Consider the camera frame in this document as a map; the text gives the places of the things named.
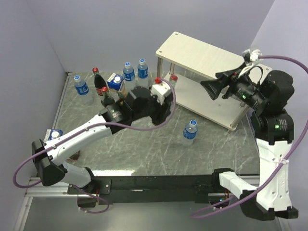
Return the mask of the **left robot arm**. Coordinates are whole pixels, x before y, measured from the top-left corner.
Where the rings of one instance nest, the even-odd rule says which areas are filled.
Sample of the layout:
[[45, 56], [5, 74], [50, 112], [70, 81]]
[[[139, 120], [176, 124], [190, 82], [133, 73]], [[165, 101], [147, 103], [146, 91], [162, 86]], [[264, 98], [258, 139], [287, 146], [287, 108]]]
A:
[[83, 147], [101, 138], [109, 137], [127, 128], [132, 122], [150, 117], [159, 127], [170, 115], [173, 100], [171, 87], [158, 84], [149, 89], [136, 87], [126, 98], [103, 108], [87, 123], [51, 141], [32, 143], [32, 154], [43, 151], [34, 159], [43, 186], [65, 182], [78, 186], [84, 193], [96, 189], [95, 176], [87, 168], [67, 163], [67, 158]]

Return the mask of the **cola bottle shelved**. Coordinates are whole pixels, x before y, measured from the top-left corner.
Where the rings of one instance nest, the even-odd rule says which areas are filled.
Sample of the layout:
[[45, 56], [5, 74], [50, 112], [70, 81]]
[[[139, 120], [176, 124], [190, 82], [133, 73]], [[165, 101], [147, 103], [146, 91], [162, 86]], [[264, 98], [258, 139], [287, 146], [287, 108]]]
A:
[[170, 75], [169, 82], [173, 86], [173, 88], [175, 88], [177, 81], [178, 81], [178, 76], [177, 75], [175, 75], [175, 74]]
[[106, 82], [105, 82], [104, 78], [101, 76], [101, 74], [99, 73], [99, 69], [97, 67], [94, 67], [92, 69], [92, 72], [94, 74], [94, 85], [95, 85], [97, 94], [100, 97], [102, 97], [103, 96], [102, 88], [106, 87]]
[[110, 94], [109, 89], [107, 87], [102, 87], [102, 94], [103, 94], [102, 104], [104, 107], [107, 107], [115, 103], [115, 100]]

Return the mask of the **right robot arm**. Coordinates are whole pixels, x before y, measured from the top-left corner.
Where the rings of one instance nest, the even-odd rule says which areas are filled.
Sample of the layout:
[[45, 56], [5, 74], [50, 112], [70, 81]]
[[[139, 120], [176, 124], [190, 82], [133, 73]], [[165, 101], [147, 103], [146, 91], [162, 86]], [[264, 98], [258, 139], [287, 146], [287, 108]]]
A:
[[272, 70], [257, 83], [249, 76], [251, 68], [240, 67], [216, 73], [213, 80], [201, 81], [212, 100], [235, 96], [252, 108], [251, 124], [259, 153], [259, 186], [254, 187], [233, 171], [216, 169], [211, 180], [213, 190], [229, 190], [240, 202], [246, 217], [266, 221], [276, 217], [295, 219], [288, 189], [287, 153], [294, 140], [294, 122], [285, 110], [294, 93], [293, 78]]

